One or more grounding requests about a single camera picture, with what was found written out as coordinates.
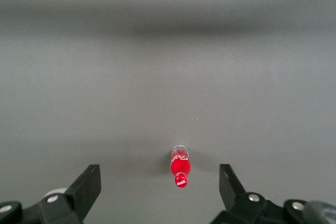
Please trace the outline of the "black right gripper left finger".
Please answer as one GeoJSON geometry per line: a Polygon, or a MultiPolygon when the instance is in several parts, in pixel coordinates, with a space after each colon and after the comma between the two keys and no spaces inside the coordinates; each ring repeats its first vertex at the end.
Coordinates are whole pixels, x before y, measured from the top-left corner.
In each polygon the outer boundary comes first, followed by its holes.
{"type": "Polygon", "coordinates": [[[19,201],[1,202],[1,223],[84,223],[100,193],[100,166],[91,164],[69,187],[48,192],[28,208],[19,201]]]}

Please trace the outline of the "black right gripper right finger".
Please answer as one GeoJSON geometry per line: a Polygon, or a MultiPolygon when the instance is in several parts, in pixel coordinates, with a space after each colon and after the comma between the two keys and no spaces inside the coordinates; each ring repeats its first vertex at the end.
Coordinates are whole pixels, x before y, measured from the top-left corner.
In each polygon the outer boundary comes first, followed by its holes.
{"type": "Polygon", "coordinates": [[[335,223],[335,206],[289,199],[283,206],[247,192],[229,164],[219,166],[219,193],[225,206],[212,223],[335,223]]]}

